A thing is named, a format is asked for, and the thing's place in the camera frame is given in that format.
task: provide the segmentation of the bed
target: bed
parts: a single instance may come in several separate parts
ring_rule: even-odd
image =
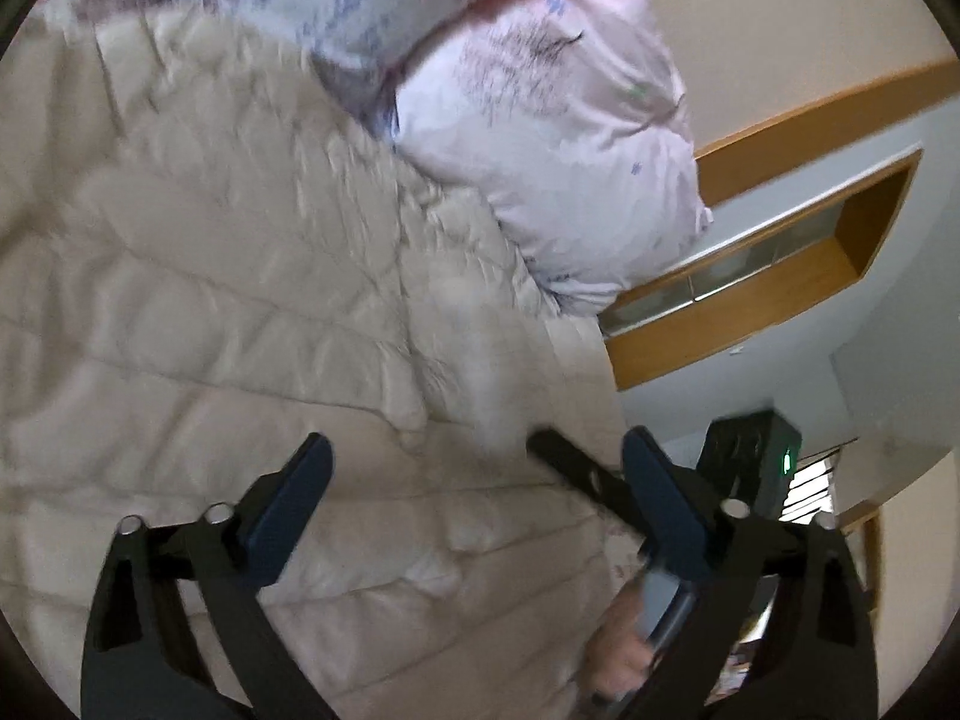
[[[596,321],[300,49],[202,9],[30,18],[0,107],[0,608],[64,701],[116,522],[192,519],[319,431],[333,485],[261,601],[334,709],[565,717],[604,527],[524,442],[616,463]]]

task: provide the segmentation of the human hand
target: human hand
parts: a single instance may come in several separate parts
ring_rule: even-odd
[[[614,701],[646,682],[654,652],[635,630],[640,609],[640,587],[630,581],[613,599],[584,648],[577,677],[584,696],[599,694]]]

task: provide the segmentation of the pink pillow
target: pink pillow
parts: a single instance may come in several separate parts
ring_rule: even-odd
[[[411,63],[395,143],[482,190],[573,313],[660,275],[712,220],[650,0],[480,1]]]

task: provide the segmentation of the white wall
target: white wall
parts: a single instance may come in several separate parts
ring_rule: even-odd
[[[654,0],[699,146],[872,79],[947,59],[922,0]]]
[[[960,446],[960,186],[835,362],[860,429]]]
[[[717,222],[694,256],[748,234],[916,146],[925,148],[913,189],[874,266],[858,284],[790,322],[744,343],[623,392],[627,422],[645,424],[661,442],[680,440],[690,454],[697,435],[719,416],[774,403],[805,434],[805,451],[856,435],[830,356],[867,315],[923,246],[957,185],[960,100],[856,143],[716,209]]]
[[[833,473],[835,512],[858,503],[884,504],[949,454],[949,447],[906,442],[894,436],[863,437],[840,452]]]
[[[882,570],[875,626],[880,711],[909,688],[960,599],[960,480],[947,455],[880,510]]]

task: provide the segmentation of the finger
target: finger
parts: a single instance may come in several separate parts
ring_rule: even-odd
[[[638,674],[625,667],[610,668],[597,674],[592,680],[592,688],[600,695],[616,699],[625,693],[642,688],[646,675]]]
[[[624,638],[617,656],[630,669],[642,673],[649,671],[654,661],[653,649],[637,635]]]
[[[641,606],[640,587],[630,582],[613,599],[604,618],[607,620],[636,618],[640,614]]]

